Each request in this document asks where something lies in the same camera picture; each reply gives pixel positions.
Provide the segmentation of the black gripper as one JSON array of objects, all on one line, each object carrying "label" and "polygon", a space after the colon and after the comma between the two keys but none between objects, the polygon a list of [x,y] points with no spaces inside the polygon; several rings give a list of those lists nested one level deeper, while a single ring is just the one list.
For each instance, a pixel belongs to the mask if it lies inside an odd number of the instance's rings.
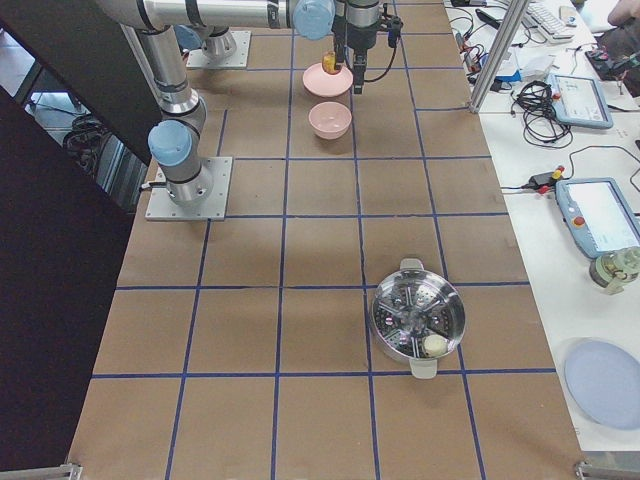
[{"label": "black gripper", "polygon": [[365,83],[367,51],[375,46],[380,27],[380,6],[378,0],[347,0],[345,19],[333,21],[333,50],[336,68],[345,63],[347,45],[353,52],[352,75],[353,94],[360,95]]}]

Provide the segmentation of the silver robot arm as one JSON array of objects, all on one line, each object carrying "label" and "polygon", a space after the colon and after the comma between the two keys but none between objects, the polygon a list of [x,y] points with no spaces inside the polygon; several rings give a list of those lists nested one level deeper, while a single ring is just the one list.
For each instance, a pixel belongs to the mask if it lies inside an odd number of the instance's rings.
[{"label": "silver robot arm", "polygon": [[196,28],[177,25],[174,30],[178,45],[182,50],[200,49],[206,57],[212,60],[227,58],[237,49],[236,41],[228,27]]},{"label": "silver robot arm", "polygon": [[368,51],[382,30],[377,1],[101,1],[100,9],[133,35],[143,73],[161,112],[147,135],[162,178],[150,200],[180,209],[182,217],[220,217],[226,209],[232,161],[199,154],[207,120],[204,97],[188,72],[243,68],[255,29],[286,30],[308,41],[333,40],[335,66],[343,71],[345,49],[354,53],[352,85],[365,83]]}]

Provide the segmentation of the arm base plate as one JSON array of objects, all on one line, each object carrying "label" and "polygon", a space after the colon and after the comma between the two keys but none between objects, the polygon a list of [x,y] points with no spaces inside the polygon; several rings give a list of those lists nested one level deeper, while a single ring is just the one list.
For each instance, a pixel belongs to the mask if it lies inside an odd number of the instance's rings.
[{"label": "arm base plate", "polygon": [[186,61],[191,70],[240,70],[248,64],[251,32],[228,30],[208,37],[200,49],[192,50]]},{"label": "arm base plate", "polygon": [[199,175],[190,182],[170,182],[158,167],[145,218],[149,221],[223,221],[232,177],[232,157],[200,157]]}]

